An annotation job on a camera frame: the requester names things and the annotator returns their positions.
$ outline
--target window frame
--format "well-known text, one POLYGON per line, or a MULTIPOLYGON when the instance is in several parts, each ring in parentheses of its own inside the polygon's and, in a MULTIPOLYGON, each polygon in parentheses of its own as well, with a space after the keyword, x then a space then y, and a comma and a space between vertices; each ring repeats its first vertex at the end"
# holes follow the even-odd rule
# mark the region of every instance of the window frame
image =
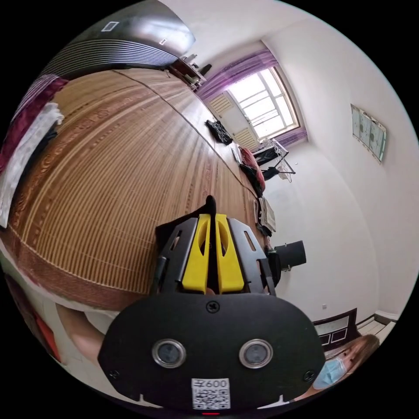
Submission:
POLYGON ((240 109, 240 112, 242 113, 242 115, 244 116, 244 118, 246 119, 246 121, 248 122, 248 124, 249 124, 249 126, 250 126, 250 128, 251 128, 251 130, 252 130, 252 132, 253 132, 253 134, 255 135, 255 137, 257 138, 257 140, 258 140, 259 142, 263 142, 263 141, 265 141, 265 140, 267 140, 267 139, 269 139, 269 138, 274 138, 274 137, 276 137, 276 136, 278 136, 278 135, 284 134, 284 133, 286 133, 286 132, 288 132, 288 131, 291 131, 291 130, 294 130, 294 129, 296 129, 296 128, 299 128, 299 127, 300 127, 300 122, 299 122, 299 119, 298 119, 297 112, 295 111, 294 104, 292 103, 292 100, 291 100, 291 98, 290 98, 290 96, 289 96, 289 93, 288 93, 288 91, 287 91, 287 89, 286 89, 286 87, 285 87, 285 85, 284 85, 284 83, 283 83, 283 81, 282 81, 282 79, 281 79, 281 77, 280 77, 280 75, 279 75, 278 70, 276 69, 276 67, 270 67, 270 68, 268 68, 268 70, 270 70, 270 73, 273 75, 274 80, 277 82, 277 84, 278 84, 278 86, 279 86, 279 89, 280 89, 280 91, 281 91, 281 94, 279 94, 279 95, 275 96, 275 95, 272 93, 271 89, 269 88, 268 83, 266 82, 266 80, 264 79, 264 77, 263 77, 263 76, 262 76, 262 74, 261 74, 262 70, 261 70, 261 71, 259 71, 259 72, 257 72, 257 73, 255 73, 256 75, 258 75, 258 77, 259 77, 260 81, 262 82, 262 84, 263 84, 263 86, 264 86, 264 90, 262 90, 262 91, 260 91, 260 92, 257 92, 257 93, 255 93, 255 94, 253 94, 253 95, 251 95, 251 96, 249 96, 249 97, 247 97, 247 98, 243 99, 241 102, 244 102, 244 101, 246 101, 246 100, 249 100, 249 99, 251 99, 252 97, 254 97, 254 96, 256 96, 256 95, 258 95, 258 94, 260 94, 260 93, 262 93, 262 92, 266 91, 266 92, 268 93, 268 96, 266 96, 266 97, 264 97, 264 98, 262 98, 262 99, 259 99, 259 100, 257 100, 256 102, 254 102, 254 103, 252 103, 251 105, 248 105, 248 106, 252 106, 252 105, 254 105, 255 103, 258 103, 258 102, 260 102, 261 100, 264 100, 264 99, 266 99, 267 97, 269 97, 269 98, 271 99, 272 103, 274 104, 274 109, 272 109, 272 110, 270 110, 270 111, 268 111, 268 112, 264 113, 263 115, 260 115, 260 116, 258 116, 258 117, 256 117, 256 118, 254 118, 253 120, 250 120, 250 118, 246 115, 246 112, 245 112, 245 110, 244 110, 244 109, 245 109, 245 108, 247 108, 248 106, 246 106, 245 108, 243 108, 243 107, 240 105, 240 102, 239 102, 239 101, 236 99, 236 97, 234 96, 234 94, 230 91, 230 89, 228 89, 228 90, 227 90, 227 91, 228 91, 228 93, 229 93, 229 95, 230 95, 230 97, 232 98, 232 100, 234 101, 234 103, 236 104, 236 106, 240 109), (288 110, 289 110, 289 112, 290 112, 290 114, 291 114, 291 118, 292 118, 292 120, 293 120, 293 122, 294 122, 293 124, 291 124, 291 125, 289 125, 289 126, 286 126, 285 119, 284 119, 284 117, 283 117, 283 115, 282 115, 282 112, 281 112, 281 110, 279 109, 279 105, 278 105, 278 103, 277 103, 277 101, 276 101, 276 99, 277 99, 277 98, 279 98, 279 97, 283 97, 283 98, 285 99, 285 104, 287 105, 288 110), (273 115, 272 117, 269 117, 269 118, 267 118, 267 119, 263 119, 263 117, 264 117, 264 116, 267 116, 269 113, 274 112, 274 111, 276 111, 278 114, 277 114, 277 115, 273 115), (278 130, 278 131, 276 131, 276 132, 274 132, 274 133, 272 133, 272 134, 268 134, 268 135, 264 135, 264 136, 260 137, 260 136, 257 134, 257 132, 256 132, 256 130, 254 129, 254 127, 256 127, 257 125, 262 124, 262 123, 264 123, 264 122, 266 122, 266 121, 268 121, 268 120, 270 120, 270 119, 272 119, 272 118, 274 118, 274 117, 276 117, 276 116, 280 116, 280 118, 281 118, 281 120, 282 120, 282 123, 284 124, 284 128, 282 128, 282 129, 280 129, 280 130, 278 130), (259 123, 257 123, 257 124, 254 124, 255 120, 257 120, 258 118, 262 118, 262 121, 261 121, 261 122, 259 122, 259 123))

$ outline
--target purple curtain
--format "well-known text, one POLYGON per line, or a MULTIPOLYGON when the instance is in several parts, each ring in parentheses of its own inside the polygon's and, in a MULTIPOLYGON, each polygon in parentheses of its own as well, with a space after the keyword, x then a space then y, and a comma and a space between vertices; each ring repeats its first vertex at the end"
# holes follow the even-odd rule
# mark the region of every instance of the purple curtain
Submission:
POLYGON ((307 137, 307 131, 305 128, 296 128, 288 131, 284 134, 275 137, 275 140, 283 147, 287 148, 290 144, 297 142, 298 140, 307 137))
POLYGON ((196 94, 204 101, 214 99, 229 86, 262 70, 278 65, 275 57, 268 49, 254 52, 240 60, 223 67, 216 74, 207 79, 196 94))

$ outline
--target white cloth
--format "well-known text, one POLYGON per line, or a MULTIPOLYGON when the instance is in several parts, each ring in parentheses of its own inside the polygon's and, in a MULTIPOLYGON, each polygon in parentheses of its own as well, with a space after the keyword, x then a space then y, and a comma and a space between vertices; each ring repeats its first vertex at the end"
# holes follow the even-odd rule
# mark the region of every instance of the white cloth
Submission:
POLYGON ((24 275, 22 272, 19 271, 17 268, 17 265, 13 261, 12 257, 10 256, 9 252, 6 250, 6 247, 4 246, 2 240, 0 240, 0 253, 3 255, 3 257, 9 262, 9 264, 12 267, 12 271, 7 270, 3 266, 4 273, 9 274, 12 276, 12 278, 21 286, 24 287, 24 285, 28 285, 31 289, 33 289, 35 292, 41 294, 42 297, 47 298, 56 304, 60 304, 64 307, 67 307, 69 309, 78 310, 78 311, 84 311, 86 315, 88 316, 88 319, 91 321, 91 323, 97 327, 100 331, 106 331, 109 327, 110 321, 113 320, 117 315, 117 311, 107 311, 107 310, 100 310, 93 307, 90 307, 86 304, 82 304, 76 301, 72 301, 69 299, 66 299, 64 297, 60 297, 45 288, 41 287, 40 285, 35 284, 32 282, 26 275, 24 275))
POLYGON ((7 227, 13 195, 29 158, 52 125, 55 122, 61 124, 63 119, 64 116, 60 113, 58 105, 51 102, 47 103, 12 154, 0 177, 0 225, 2 227, 7 227))

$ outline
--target window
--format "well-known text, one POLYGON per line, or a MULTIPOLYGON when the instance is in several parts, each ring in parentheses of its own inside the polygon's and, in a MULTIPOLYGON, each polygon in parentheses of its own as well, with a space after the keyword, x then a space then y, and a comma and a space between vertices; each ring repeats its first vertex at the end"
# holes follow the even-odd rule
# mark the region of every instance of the window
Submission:
POLYGON ((292 103, 273 67, 233 84, 229 92, 259 140, 299 126, 292 103))

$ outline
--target person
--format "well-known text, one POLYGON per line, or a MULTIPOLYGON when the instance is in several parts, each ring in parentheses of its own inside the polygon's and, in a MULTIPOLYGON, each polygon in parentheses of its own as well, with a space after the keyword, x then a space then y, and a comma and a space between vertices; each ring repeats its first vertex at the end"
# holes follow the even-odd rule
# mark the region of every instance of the person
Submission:
POLYGON ((312 386, 294 401, 310 397, 337 384, 351 375, 380 346, 375 335, 363 335, 348 342, 326 356, 326 362, 312 386))
MULTIPOLYGON (((207 288, 206 295, 215 295, 215 292, 207 288)), ((90 323, 83 311, 57 303, 55 307, 67 337, 87 360, 100 368, 97 357, 105 335, 90 323)))

